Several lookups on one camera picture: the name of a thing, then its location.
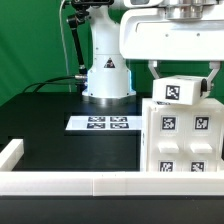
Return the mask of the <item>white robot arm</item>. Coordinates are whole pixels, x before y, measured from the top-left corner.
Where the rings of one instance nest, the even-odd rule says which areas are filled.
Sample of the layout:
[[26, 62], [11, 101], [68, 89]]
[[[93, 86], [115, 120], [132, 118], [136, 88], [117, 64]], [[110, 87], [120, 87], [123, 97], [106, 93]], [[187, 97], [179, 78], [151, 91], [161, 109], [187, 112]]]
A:
[[[120, 23], [106, 6], [89, 9], [93, 65], [84, 95], [103, 102], [135, 95], [127, 59], [146, 60], [154, 76], [152, 98], [194, 105], [207, 97], [224, 61], [224, 0], [116, 0], [125, 9]], [[208, 61], [207, 77], [163, 78], [160, 61]]]

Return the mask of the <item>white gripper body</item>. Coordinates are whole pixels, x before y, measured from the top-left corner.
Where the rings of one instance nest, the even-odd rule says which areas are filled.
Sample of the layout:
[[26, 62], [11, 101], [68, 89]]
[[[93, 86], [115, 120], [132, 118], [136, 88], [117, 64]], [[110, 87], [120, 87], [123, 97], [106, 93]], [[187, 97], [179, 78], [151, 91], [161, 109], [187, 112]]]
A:
[[193, 20], [168, 20], [162, 8], [129, 10], [119, 44], [126, 59], [223, 61], [224, 6], [206, 6]]

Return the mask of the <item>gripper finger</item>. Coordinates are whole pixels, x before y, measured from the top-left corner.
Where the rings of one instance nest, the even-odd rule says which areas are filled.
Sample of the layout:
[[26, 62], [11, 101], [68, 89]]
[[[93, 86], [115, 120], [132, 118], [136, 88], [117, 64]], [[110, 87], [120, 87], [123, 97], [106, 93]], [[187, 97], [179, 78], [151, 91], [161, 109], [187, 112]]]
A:
[[221, 62], [220, 61], [210, 61], [209, 68], [211, 69], [210, 74], [203, 78], [201, 81], [201, 97], [206, 98], [210, 95], [210, 92], [213, 88], [213, 79], [218, 74], [219, 70], [221, 69]]
[[148, 68], [155, 79], [159, 79], [161, 74], [158, 71], [158, 62], [157, 61], [149, 61]]

